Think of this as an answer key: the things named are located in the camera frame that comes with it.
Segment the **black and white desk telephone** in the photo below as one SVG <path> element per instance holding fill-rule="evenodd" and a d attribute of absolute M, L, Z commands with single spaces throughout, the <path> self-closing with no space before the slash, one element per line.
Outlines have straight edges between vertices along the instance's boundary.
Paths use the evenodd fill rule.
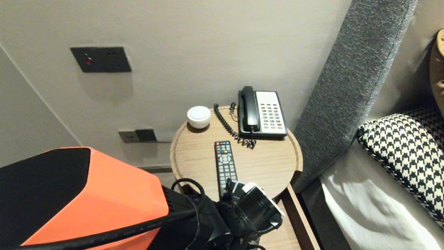
<path fill-rule="evenodd" d="M 259 130 L 249 132 L 243 129 L 243 102 L 241 90 L 238 92 L 238 133 L 240 136 L 256 140 L 283 140 L 287 136 L 287 125 L 279 96 L 275 91 L 255 91 Z"/>

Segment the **white bedding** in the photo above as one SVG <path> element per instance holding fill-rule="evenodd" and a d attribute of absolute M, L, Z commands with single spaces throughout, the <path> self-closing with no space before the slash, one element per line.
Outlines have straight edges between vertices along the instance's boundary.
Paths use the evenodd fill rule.
<path fill-rule="evenodd" d="M 444 250 L 444 230 L 357 141 L 320 180 L 352 250 Z"/>

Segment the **round wooden side table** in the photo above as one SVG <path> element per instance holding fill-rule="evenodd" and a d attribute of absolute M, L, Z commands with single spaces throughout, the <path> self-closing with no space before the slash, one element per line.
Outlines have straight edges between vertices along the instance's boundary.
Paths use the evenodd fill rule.
<path fill-rule="evenodd" d="M 254 182 L 266 195 L 280 201 L 292 179 L 303 170 L 301 147 L 288 132 L 283 140 L 257 140 L 247 148 L 226 131 L 213 111 L 208 127 L 196 130 L 185 122 L 176 132 L 170 149 L 170 161 L 176 179 L 197 181 L 213 201 L 219 200 L 214 143 L 230 141 L 239 181 Z"/>

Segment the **white round bowl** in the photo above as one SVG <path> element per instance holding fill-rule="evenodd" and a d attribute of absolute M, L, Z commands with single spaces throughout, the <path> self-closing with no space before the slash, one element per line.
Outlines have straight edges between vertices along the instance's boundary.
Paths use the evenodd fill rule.
<path fill-rule="evenodd" d="M 211 111 L 205 106 L 194 106 L 187 111 L 188 123 L 195 129 L 206 128 L 211 121 Z"/>

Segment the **dark grey bed base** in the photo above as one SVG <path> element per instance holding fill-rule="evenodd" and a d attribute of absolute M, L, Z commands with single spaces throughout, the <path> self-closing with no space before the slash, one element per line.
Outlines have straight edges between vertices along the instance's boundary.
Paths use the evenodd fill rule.
<path fill-rule="evenodd" d="M 321 250 L 351 250 L 340 226 L 329 209 L 320 178 L 300 194 L 304 213 Z"/>

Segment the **tan brown cushion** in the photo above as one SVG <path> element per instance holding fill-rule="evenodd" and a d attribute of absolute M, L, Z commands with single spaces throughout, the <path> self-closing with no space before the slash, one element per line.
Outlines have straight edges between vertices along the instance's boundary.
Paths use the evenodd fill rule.
<path fill-rule="evenodd" d="M 439 30 L 431 47 L 429 79 L 434 100 L 444 119 L 444 29 Z"/>

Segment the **black telephone handset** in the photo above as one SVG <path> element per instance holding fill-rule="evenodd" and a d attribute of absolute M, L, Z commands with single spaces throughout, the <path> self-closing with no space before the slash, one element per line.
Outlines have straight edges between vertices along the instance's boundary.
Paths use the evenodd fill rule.
<path fill-rule="evenodd" d="M 251 86 L 245 86 L 241 90 L 241 100 L 243 102 L 243 129 L 249 132 L 257 132 L 259 130 L 257 101 Z"/>

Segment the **dark wall switch panel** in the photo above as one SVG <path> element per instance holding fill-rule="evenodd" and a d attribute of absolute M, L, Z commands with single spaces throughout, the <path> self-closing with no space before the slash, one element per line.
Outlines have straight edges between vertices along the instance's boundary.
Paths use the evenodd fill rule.
<path fill-rule="evenodd" d="M 132 72 L 124 47 L 71 47 L 84 73 Z"/>

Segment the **grey wall socket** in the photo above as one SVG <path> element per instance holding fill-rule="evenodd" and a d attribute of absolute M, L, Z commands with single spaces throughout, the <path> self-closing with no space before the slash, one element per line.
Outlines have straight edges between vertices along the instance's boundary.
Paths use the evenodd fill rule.
<path fill-rule="evenodd" d="M 124 143 L 140 143 L 135 130 L 118 130 L 118 134 Z"/>

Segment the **grey fabric headboard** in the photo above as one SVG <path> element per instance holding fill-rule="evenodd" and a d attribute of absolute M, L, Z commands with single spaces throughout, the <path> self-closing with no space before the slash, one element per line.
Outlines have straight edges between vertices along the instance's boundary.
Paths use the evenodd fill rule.
<path fill-rule="evenodd" d="M 421 0 L 352 0 L 294 135 L 301 193 L 353 143 L 371 111 Z"/>

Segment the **wooden curved-front drawer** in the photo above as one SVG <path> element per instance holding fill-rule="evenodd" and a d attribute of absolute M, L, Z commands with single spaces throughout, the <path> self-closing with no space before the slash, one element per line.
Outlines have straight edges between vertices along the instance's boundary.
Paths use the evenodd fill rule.
<path fill-rule="evenodd" d="M 278 206 L 286 217 L 279 229 L 260 238 L 260 245 L 266 250 L 321 250 L 292 185 L 280 194 Z"/>

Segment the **black white houndstooth pillow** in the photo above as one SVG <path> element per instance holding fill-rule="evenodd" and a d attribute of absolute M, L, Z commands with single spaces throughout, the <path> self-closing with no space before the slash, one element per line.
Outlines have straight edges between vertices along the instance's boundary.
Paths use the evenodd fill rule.
<path fill-rule="evenodd" d="M 444 118 L 435 104 L 362 123 L 357 142 L 444 231 Z"/>

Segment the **grey brown baseboard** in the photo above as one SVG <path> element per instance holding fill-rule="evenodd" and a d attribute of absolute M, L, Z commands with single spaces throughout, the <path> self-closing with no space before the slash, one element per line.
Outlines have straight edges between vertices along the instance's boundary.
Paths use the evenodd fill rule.
<path fill-rule="evenodd" d="M 172 167 L 169 165 L 161 165 L 161 166 L 138 166 L 139 169 L 149 173 L 172 173 Z"/>

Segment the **beige upholstered headboard panel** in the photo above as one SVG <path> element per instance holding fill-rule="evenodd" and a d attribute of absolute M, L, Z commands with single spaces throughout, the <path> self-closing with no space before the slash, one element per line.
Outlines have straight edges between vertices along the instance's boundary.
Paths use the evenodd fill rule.
<path fill-rule="evenodd" d="M 420 0 L 366 120 L 434 101 L 429 80 L 429 60 L 436 35 L 442 29 L 444 0 Z"/>

